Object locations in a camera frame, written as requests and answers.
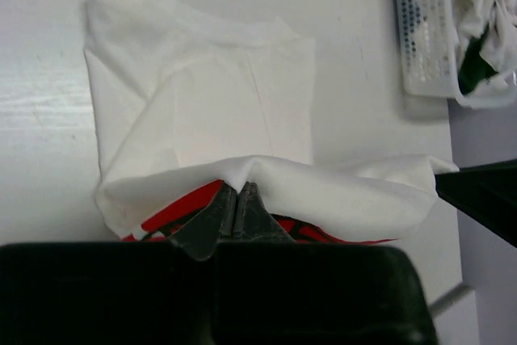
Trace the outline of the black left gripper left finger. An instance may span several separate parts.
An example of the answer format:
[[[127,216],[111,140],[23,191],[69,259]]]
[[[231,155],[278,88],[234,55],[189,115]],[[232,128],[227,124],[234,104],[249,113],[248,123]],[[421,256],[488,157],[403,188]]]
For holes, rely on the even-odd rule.
[[[162,210],[140,241],[3,246],[2,343],[186,343],[236,200],[214,182]]]

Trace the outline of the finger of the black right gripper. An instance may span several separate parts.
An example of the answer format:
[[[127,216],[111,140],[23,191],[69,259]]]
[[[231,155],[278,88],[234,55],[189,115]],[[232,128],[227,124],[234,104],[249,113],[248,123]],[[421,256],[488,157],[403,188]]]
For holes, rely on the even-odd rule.
[[[516,160],[435,175],[439,198],[516,245]]]

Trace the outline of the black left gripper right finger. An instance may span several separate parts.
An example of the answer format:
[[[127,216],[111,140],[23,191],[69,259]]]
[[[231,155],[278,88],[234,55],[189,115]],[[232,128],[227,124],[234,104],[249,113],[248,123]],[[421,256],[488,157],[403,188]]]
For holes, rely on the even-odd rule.
[[[391,246],[297,243],[248,183],[217,247],[220,344],[435,344],[417,272]]]

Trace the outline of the white t-shirt green trim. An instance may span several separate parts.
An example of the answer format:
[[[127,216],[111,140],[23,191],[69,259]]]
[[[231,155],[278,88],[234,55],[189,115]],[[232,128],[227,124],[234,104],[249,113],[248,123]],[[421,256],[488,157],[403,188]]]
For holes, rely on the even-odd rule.
[[[141,240],[216,182],[258,186],[269,213],[344,242],[412,233],[456,171],[428,155],[313,164],[314,42],[286,23],[244,24],[177,0],[86,0],[84,55],[99,145],[95,199]]]

